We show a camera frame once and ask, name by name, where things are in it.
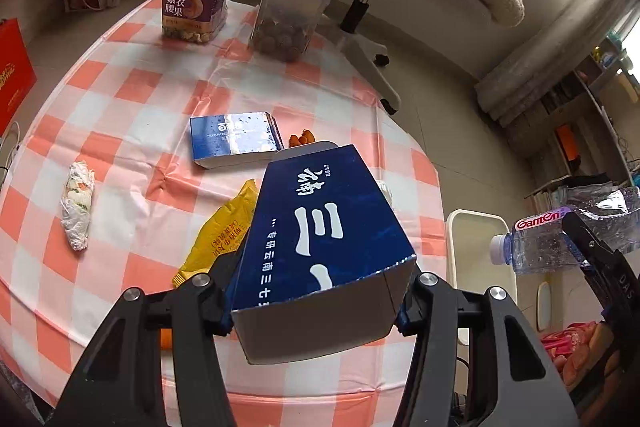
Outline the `white patterned tissue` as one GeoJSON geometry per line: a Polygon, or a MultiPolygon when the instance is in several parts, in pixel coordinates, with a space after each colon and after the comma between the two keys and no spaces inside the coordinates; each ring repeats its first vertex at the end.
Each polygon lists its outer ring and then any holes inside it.
{"type": "Polygon", "coordinates": [[[94,171],[85,161],[70,165],[61,198],[61,225],[73,251],[84,251],[88,247],[95,183],[94,171]]]}

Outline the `orange peel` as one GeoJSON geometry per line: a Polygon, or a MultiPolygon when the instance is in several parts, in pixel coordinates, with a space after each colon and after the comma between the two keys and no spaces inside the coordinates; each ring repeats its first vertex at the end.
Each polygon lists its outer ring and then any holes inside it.
{"type": "Polygon", "coordinates": [[[292,134],[290,136],[290,139],[288,139],[288,146],[296,147],[301,145],[308,145],[314,142],[316,142],[314,134],[309,129],[305,129],[300,135],[292,134]]]}

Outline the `orange box on desk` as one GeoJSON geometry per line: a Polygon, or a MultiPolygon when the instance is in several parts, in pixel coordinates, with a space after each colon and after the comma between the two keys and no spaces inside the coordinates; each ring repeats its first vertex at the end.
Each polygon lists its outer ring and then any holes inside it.
{"type": "Polygon", "coordinates": [[[561,144],[563,154],[568,162],[580,158],[579,148],[575,140],[575,135],[569,124],[563,124],[555,129],[555,134],[561,144]]]}

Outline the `white bathroom scale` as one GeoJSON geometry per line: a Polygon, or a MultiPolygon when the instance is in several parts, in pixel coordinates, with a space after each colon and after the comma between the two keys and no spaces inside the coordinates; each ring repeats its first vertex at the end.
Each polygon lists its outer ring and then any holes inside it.
{"type": "Polygon", "coordinates": [[[547,281],[541,282],[536,294],[536,327],[538,332],[543,332],[551,325],[552,296],[551,287],[547,281]]]}

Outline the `red gift box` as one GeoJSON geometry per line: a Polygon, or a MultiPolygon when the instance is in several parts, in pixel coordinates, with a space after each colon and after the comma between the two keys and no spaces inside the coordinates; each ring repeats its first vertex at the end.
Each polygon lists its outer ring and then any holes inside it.
{"type": "Polygon", "coordinates": [[[0,133],[4,134],[37,76],[16,18],[0,25],[0,133]]]}

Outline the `blue white snack box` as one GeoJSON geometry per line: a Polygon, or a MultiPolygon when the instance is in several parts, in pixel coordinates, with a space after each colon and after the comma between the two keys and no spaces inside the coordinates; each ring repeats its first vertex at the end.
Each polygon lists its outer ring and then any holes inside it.
{"type": "Polygon", "coordinates": [[[284,149],[277,121],[267,112],[190,119],[192,159],[205,169],[269,160],[284,149]]]}

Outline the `yellow snack wrapper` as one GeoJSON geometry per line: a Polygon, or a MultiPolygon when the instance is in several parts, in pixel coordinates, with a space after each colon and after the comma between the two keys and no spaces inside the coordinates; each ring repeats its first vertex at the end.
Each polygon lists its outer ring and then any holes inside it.
{"type": "Polygon", "coordinates": [[[218,257],[240,247],[252,223],[257,197],[256,182],[249,179],[235,197],[214,212],[198,232],[190,253],[171,280],[172,286],[207,273],[218,257]]]}

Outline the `wooden computer desk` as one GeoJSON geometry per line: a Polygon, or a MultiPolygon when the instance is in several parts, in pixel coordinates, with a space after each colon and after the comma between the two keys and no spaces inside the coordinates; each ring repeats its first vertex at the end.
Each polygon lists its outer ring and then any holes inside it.
{"type": "Polygon", "coordinates": [[[565,181],[584,176],[614,186],[632,183],[630,160],[606,113],[600,93],[623,78],[630,65],[620,40],[609,35],[565,75],[509,129],[514,152],[527,160],[536,188],[525,197],[533,212],[548,210],[559,200],[555,190],[565,181]],[[569,124],[580,158],[568,162],[555,134],[569,124]]]}

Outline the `dark blue paper box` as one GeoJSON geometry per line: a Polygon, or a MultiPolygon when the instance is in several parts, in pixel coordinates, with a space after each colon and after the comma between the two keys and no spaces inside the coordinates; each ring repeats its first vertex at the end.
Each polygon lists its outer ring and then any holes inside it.
{"type": "Polygon", "coordinates": [[[356,147],[270,162],[231,301],[247,361],[303,361],[385,337],[415,265],[356,147]]]}

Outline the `beige lace curtain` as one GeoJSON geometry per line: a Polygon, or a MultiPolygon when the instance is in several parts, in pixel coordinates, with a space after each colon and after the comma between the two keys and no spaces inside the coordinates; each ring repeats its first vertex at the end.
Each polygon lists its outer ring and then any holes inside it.
{"type": "Polygon", "coordinates": [[[509,127],[573,70],[639,0],[570,0],[555,20],[475,86],[477,103],[509,127]]]}

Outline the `clear jar with brown nuts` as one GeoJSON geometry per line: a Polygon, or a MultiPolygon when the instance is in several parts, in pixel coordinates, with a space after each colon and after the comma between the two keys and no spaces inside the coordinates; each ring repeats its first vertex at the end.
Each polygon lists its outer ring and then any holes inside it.
{"type": "Polygon", "coordinates": [[[331,0],[260,0],[250,47],[281,62],[296,62],[331,0]]]}

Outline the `pink white checkered tablecloth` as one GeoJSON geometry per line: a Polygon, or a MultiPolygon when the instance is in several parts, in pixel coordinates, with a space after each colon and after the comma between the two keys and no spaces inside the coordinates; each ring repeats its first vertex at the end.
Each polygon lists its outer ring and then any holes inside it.
{"type": "Polygon", "coordinates": [[[194,46],[164,39],[160,0],[145,1],[93,40],[24,130],[1,190],[1,358],[47,403],[120,294],[168,289],[204,222],[262,179],[262,164],[195,165],[195,116],[267,112],[283,136],[309,129],[356,146],[420,265],[445,273],[438,174],[420,144],[326,39],[292,65],[253,53],[255,17],[230,3],[214,41],[194,46]],[[73,251],[61,198],[81,160],[96,183],[88,247],[73,251]]]}

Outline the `white plastic trash bin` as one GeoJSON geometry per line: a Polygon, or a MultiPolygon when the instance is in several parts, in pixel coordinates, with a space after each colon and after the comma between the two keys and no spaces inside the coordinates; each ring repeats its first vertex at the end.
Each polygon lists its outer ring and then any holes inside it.
{"type": "Polygon", "coordinates": [[[494,237],[508,232],[506,221],[490,213],[465,209],[450,213],[446,220],[448,283],[477,294],[500,286],[517,303],[518,283],[514,271],[501,260],[495,265],[491,258],[494,237]]]}

